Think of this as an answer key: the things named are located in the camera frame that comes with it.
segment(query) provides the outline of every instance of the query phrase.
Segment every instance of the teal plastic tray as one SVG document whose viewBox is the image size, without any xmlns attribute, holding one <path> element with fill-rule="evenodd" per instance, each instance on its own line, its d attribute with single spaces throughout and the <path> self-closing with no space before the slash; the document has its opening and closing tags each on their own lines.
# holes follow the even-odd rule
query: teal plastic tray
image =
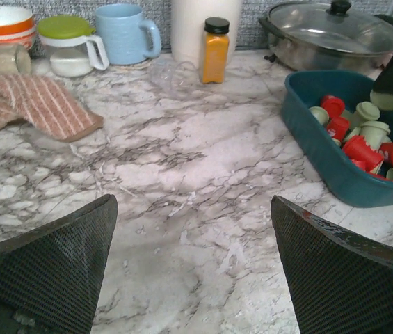
<svg viewBox="0 0 393 334">
<path fill-rule="evenodd" d="M 346 109 L 353 112 L 358 103 L 369 101 L 373 84 L 372 79 L 346 70 L 295 72 L 285 81 L 284 123 L 330 191 L 354 207 L 393 205 L 393 182 L 373 177 L 355 166 L 309 108 L 320 105 L 321 98 L 331 94 L 341 98 Z M 393 111 L 380 113 L 380 121 L 390 126 L 393 141 Z"/>
</svg>

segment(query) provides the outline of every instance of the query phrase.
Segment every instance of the stacked bowl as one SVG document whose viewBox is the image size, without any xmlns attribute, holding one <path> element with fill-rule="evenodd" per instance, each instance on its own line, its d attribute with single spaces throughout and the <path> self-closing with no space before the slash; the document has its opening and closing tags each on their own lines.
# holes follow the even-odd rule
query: stacked bowl
<svg viewBox="0 0 393 334">
<path fill-rule="evenodd" d="M 35 35 L 34 17 L 29 9 L 0 6 L 0 44 L 21 44 L 29 50 Z"/>
</svg>

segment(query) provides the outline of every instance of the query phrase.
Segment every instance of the orange spice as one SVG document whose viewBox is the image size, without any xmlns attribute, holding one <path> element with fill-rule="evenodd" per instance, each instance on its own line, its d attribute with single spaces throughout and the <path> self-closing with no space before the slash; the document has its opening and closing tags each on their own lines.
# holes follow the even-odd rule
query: orange spice
<svg viewBox="0 0 393 334">
<path fill-rule="evenodd" d="M 200 64 L 203 84 L 224 81 L 227 53 L 229 51 L 229 25 L 226 19 L 209 17 L 205 20 L 202 56 Z"/>
</svg>

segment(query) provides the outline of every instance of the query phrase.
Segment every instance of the pink striped towel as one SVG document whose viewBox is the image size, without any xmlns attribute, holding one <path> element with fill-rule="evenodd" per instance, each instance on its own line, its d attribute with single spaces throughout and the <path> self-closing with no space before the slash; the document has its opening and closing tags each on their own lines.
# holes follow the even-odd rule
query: pink striped towel
<svg viewBox="0 0 393 334">
<path fill-rule="evenodd" d="M 0 129 L 25 119 L 60 141 L 72 142 L 103 126 L 57 81 L 46 77 L 0 74 Z"/>
</svg>

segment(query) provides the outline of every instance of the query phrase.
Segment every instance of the gray backsplash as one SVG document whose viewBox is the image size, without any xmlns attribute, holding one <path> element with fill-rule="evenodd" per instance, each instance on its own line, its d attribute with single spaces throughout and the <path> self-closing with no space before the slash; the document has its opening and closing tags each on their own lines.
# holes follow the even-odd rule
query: gray backsplash
<svg viewBox="0 0 393 334">
<path fill-rule="evenodd" d="M 163 40 L 163 49 L 170 49 L 170 9 L 171 0 L 130 0 L 127 3 L 140 4 L 145 16 L 156 22 Z M 237 40 L 238 48 L 256 49 L 266 47 L 266 36 L 258 24 L 258 17 L 278 0 L 244 0 L 242 18 Z M 353 8 L 368 13 L 386 13 L 391 0 L 354 0 Z M 93 11 L 102 5 L 117 3 L 111 0 L 0 0 L 0 5 L 23 6 L 30 8 L 37 20 L 53 15 L 78 15 L 93 22 Z M 33 56 L 41 56 L 40 45 L 32 50 Z"/>
</svg>

